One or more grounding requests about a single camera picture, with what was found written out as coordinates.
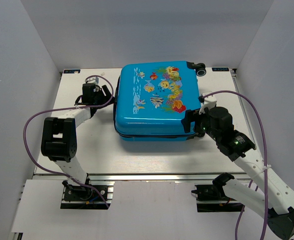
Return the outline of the blue hard-shell suitcase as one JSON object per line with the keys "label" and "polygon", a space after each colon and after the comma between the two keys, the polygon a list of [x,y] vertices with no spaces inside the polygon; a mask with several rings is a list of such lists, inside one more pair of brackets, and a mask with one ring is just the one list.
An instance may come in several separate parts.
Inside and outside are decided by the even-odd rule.
{"label": "blue hard-shell suitcase", "polygon": [[128,141],[184,141],[199,137],[182,119],[200,109],[198,78],[204,63],[164,61],[133,63],[121,69],[115,91],[115,131]]}

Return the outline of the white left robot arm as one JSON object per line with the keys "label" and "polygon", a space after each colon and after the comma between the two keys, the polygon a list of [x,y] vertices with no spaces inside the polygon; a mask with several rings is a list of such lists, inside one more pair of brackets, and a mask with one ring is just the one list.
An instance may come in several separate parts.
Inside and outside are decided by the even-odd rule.
{"label": "white left robot arm", "polygon": [[74,109],[44,120],[41,153],[59,166],[70,179],[69,184],[78,184],[75,193],[83,200],[92,196],[93,187],[86,183],[88,174],[76,157],[77,127],[90,120],[98,109],[112,104],[114,100],[108,87],[99,86],[99,77],[92,75],[82,84],[82,94],[77,97]]}

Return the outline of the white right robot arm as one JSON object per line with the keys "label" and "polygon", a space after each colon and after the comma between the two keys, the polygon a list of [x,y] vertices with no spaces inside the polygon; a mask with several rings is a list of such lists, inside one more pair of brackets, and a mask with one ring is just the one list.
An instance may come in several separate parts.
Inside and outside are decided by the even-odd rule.
{"label": "white right robot arm", "polygon": [[256,145],[243,133],[235,130],[229,111],[217,106],[216,92],[199,97],[199,109],[186,110],[181,123],[186,133],[194,130],[212,138],[219,151],[241,168],[261,189],[258,193],[243,185],[233,175],[222,173],[213,182],[213,195],[223,200],[231,198],[248,207],[264,220],[261,237],[269,228],[278,238],[289,240],[294,235],[294,190],[260,158]]}

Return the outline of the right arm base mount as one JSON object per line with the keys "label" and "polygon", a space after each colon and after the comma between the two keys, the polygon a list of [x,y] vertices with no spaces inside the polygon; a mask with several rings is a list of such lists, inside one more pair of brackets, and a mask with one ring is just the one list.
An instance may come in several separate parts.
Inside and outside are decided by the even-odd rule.
{"label": "right arm base mount", "polygon": [[198,184],[191,190],[196,198],[198,213],[229,213],[240,212],[243,204],[225,196],[213,184]]}

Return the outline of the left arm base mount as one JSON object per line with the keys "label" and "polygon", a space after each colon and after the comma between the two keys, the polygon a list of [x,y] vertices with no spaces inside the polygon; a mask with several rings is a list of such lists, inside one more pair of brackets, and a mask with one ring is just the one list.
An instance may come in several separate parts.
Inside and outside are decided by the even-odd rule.
{"label": "left arm base mount", "polygon": [[63,192],[60,209],[63,210],[107,210],[111,204],[108,197],[110,186],[91,185],[99,193],[90,187],[68,184],[67,180],[62,182]]}

